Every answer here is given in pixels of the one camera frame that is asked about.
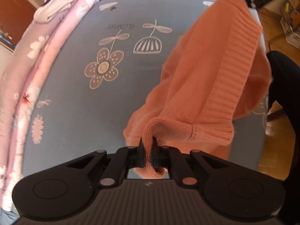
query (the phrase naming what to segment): knitted garment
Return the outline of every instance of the knitted garment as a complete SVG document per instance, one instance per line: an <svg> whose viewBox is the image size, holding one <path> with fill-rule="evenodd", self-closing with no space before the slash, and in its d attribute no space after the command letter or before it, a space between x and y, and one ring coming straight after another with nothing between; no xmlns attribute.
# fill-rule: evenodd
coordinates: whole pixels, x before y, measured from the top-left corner
<svg viewBox="0 0 300 225"><path fill-rule="evenodd" d="M146 167L136 169L141 177L164 176L163 168L151 166L152 137L182 153L200 149L227 159L232 121L256 108L271 82L261 33L245 0L217 0L185 33L160 84L123 131L129 146L138 146L142 137Z"/></svg>

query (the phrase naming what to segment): storage box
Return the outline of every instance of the storage box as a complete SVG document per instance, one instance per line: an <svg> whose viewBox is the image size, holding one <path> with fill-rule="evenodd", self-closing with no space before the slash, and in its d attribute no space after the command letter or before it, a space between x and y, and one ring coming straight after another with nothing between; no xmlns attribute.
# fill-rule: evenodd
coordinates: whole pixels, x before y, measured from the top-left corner
<svg viewBox="0 0 300 225"><path fill-rule="evenodd" d="M300 36L300 0L286 0L280 12L293 32Z"/></svg>
<svg viewBox="0 0 300 225"><path fill-rule="evenodd" d="M284 17L281 18L280 23L281 23L281 26L283 28L286 41L289 44L291 44L291 45L297 47L298 49L300 49L300 36L298 34L296 34L293 31L292 27L285 22Z"/></svg>

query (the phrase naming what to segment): wooden floor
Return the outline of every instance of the wooden floor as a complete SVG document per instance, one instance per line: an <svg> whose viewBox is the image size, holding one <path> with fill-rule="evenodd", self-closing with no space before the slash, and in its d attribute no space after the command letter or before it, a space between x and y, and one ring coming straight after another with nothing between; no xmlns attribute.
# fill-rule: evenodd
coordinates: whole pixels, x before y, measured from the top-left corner
<svg viewBox="0 0 300 225"><path fill-rule="evenodd" d="M263 26L263 33L267 51L271 40L271 50L277 50L300 66L300 50L288 44L283 34L280 24L280 16L267 9L259 11L259 17ZM281 109L282 107L275 102L269 113ZM266 126L265 146L262 153L258 170L276 179L284 180L287 178L292 162L295 144L295 133L287 116L283 116Z"/></svg>

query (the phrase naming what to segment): person's leg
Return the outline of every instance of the person's leg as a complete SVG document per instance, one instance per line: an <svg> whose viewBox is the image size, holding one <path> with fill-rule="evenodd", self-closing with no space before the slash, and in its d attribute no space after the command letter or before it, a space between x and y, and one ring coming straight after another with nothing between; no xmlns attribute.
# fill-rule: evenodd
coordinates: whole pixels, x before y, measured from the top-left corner
<svg viewBox="0 0 300 225"><path fill-rule="evenodd" d="M285 110L296 136L300 134L300 67L281 52L267 53L272 69L273 82L269 89L269 108L277 101ZM290 174L282 182L286 200L278 218L286 224L300 222L300 160L299 143L295 142Z"/></svg>

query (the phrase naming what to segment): brown wooden door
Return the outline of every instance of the brown wooden door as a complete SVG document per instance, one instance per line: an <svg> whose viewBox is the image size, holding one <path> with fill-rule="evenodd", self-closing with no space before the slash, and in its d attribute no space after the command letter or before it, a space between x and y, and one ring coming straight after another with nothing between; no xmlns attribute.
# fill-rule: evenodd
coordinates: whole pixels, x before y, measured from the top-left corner
<svg viewBox="0 0 300 225"><path fill-rule="evenodd" d="M27 0L0 0L0 29L11 37L5 39L16 45L31 23L35 10Z"/></svg>

